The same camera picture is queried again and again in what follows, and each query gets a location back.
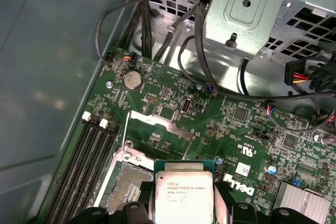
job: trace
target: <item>yellow wire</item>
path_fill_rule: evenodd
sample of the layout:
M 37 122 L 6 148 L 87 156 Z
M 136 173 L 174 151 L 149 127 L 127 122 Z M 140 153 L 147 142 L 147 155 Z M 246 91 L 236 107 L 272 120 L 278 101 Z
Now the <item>yellow wire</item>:
M 296 80 L 296 81 L 293 81 L 293 83 L 301 83 L 301 82 L 305 82 L 307 80 Z

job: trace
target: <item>red wire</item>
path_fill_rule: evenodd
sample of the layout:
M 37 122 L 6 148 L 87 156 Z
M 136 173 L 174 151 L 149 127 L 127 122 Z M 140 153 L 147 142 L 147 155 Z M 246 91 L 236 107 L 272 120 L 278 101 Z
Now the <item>red wire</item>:
M 332 117 L 331 117 L 331 119 L 329 119 L 329 123 L 331 123 L 332 122 L 332 120 L 335 118 L 335 116 L 333 115 Z
M 304 76 L 304 75 L 301 75 L 301 74 L 298 74 L 298 73 L 294 74 L 294 78 L 298 78 L 298 79 L 301 79 L 301 80 L 308 80 L 308 76 Z

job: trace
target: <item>white sticker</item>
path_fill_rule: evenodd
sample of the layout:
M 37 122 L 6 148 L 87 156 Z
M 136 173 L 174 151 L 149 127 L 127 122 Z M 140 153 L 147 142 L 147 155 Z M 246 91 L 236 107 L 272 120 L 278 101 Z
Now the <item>white sticker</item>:
M 250 168 L 251 168 L 251 166 L 245 165 L 245 164 L 239 162 L 238 165 L 237 165 L 237 168 L 236 168 L 236 173 L 247 177 L 247 175 L 250 171 Z

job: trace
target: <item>power connector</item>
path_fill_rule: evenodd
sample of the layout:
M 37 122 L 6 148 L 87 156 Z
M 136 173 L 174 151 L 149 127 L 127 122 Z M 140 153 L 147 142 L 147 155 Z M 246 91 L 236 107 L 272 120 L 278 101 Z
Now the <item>power connector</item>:
M 311 80 L 309 88 L 316 92 L 325 89 L 336 91 L 336 62 L 330 62 L 314 71 L 308 79 Z

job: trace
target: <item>chip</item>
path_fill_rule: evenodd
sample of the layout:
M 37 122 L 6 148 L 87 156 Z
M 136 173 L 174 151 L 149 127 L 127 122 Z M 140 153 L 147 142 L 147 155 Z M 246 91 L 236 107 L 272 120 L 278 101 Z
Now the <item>chip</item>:
M 215 135 L 215 132 L 211 129 L 206 129 L 205 134 L 209 137 L 213 137 Z
M 271 175 L 271 174 L 267 174 L 265 176 L 265 181 L 267 181 L 268 183 L 271 183 L 273 184 L 275 182 L 275 176 L 274 175 Z
M 295 143 L 296 143 L 297 139 L 298 138 L 295 137 L 295 136 L 286 135 L 283 145 L 286 146 L 286 147 L 288 147 L 288 148 L 293 149 L 294 146 L 295 146 Z
M 243 122 L 245 120 L 246 114 L 247 114 L 246 110 L 237 108 L 234 118 Z
M 207 137 L 204 137 L 203 139 L 202 139 L 202 143 L 203 144 L 209 144 L 211 142 L 211 139 L 209 139 L 209 138 L 207 138 Z

